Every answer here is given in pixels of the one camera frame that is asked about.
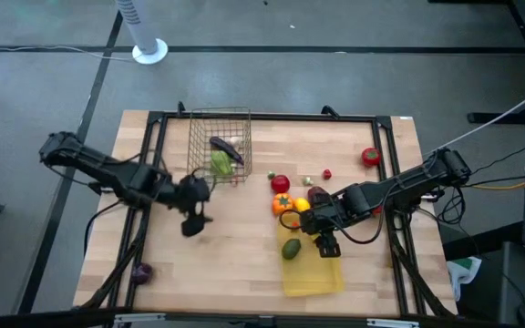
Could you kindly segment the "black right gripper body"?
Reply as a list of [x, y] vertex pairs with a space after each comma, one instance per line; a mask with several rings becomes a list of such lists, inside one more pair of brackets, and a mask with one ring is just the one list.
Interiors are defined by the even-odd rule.
[[300, 215], [301, 230], [311, 236], [315, 245], [336, 245], [334, 230], [337, 219], [338, 212], [334, 205], [312, 207]]

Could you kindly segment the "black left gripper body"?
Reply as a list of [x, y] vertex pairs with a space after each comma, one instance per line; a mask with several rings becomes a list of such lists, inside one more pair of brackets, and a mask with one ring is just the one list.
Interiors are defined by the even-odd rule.
[[187, 175], [180, 180], [177, 188], [175, 207], [181, 213], [196, 215], [196, 206], [210, 200], [211, 191], [204, 178]]

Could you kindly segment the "dark red round fruit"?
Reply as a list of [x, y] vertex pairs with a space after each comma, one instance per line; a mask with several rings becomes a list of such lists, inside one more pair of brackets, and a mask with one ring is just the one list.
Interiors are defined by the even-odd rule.
[[307, 199], [312, 207], [330, 202], [330, 194], [319, 186], [312, 186], [307, 191]]

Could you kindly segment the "green avocado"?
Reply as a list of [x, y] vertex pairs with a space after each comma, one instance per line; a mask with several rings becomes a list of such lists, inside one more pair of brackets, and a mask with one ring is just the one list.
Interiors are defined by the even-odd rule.
[[294, 259], [301, 250], [301, 241], [299, 239], [287, 240], [281, 249], [281, 254], [284, 260]]

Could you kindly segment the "green striped squash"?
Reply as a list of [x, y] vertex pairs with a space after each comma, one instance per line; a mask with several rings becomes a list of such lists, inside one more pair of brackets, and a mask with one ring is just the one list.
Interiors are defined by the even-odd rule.
[[215, 176], [232, 176], [234, 168], [230, 156], [222, 150], [214, 150], [211, 153], [211, 172]]

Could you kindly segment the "purple eggplant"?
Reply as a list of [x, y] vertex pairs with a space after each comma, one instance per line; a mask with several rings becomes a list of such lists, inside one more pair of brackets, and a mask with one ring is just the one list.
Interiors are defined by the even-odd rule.
[[221, 139], [219, 137], [210, 137], [209, 142], [216, 149], [219, 149], [219, 150], [225, 152], [235, 162], [237, 162], [237, 163], [239, 163], [241, 165], [244, 164], [244, 160], [243, 160], [242, 156], [239, 154], [239, 152], [230, 143], [224, 141], [223, 139]]

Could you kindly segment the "yellow plastic tray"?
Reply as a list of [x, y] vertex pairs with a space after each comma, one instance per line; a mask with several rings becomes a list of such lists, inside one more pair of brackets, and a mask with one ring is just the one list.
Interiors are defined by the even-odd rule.
[[[299, 220], [294, 212], [284, 213], [277, 221], [276, 239], [282, 265], [283, 292], [289, 297], [310, 296], [342, 292], [345, 287], [339, 258], [322, 258], [310, 235], [290, 223]], [[301, 250], [292, 260], [284, 260], [283, 244], [299, 239]]]

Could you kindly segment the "orange bell pepper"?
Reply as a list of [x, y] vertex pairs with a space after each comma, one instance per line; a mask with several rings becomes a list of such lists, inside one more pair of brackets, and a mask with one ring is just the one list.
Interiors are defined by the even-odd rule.
[[279, 216], [286, 210], [293, 208], [293, 199], [288, 193], [277, 193], [273, 197], [272, 212], [274, 216]]

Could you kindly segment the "red apple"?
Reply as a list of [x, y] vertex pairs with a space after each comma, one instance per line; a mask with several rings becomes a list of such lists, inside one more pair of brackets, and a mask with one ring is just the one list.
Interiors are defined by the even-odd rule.
[[285, 175], [275, 175], [271, 179], [271, 189], [275, 193], [287, 193], [290, 187], [291, 182]]

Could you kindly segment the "purple onion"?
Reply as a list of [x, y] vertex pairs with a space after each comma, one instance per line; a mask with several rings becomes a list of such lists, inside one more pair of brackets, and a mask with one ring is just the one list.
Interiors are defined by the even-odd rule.
[[136, 285], [143, 285], [151, 280], [152, 275], [153, 267], [150, 264], [141, 262], [132, 268], [130, 279]]

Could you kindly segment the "green white bag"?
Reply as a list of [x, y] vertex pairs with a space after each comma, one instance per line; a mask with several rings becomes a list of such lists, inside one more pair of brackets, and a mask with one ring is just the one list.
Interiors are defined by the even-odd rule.
[[481, 266], [482, 259], [477, 257], [467, 257], [447, 262], [448, 273], [455, 301], [458, 302], [461, 296], [461, 286], [471, 283]]

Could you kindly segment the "white tower fan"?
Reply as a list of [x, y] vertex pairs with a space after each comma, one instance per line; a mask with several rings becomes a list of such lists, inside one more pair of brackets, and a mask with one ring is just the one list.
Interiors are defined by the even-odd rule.
[[147, 22], [147, 11], [141, 0], [115, 0], [117, 8], [135, 43], [133, 59], [142, 65], [159, 63], [169, 51], [165, 41], [157, 37]]

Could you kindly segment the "silver metal bracket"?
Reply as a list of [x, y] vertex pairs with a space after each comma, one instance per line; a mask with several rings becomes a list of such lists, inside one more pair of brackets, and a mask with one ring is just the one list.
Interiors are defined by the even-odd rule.
[[367, 318], [366, 325], [375, 328], [420, 328], [419, 322], [379, 318]]
[[114, 317], [113, 324], [118, 328], [130, 328], [133, 323], [165, 321], [166, 313], [123, 313]]

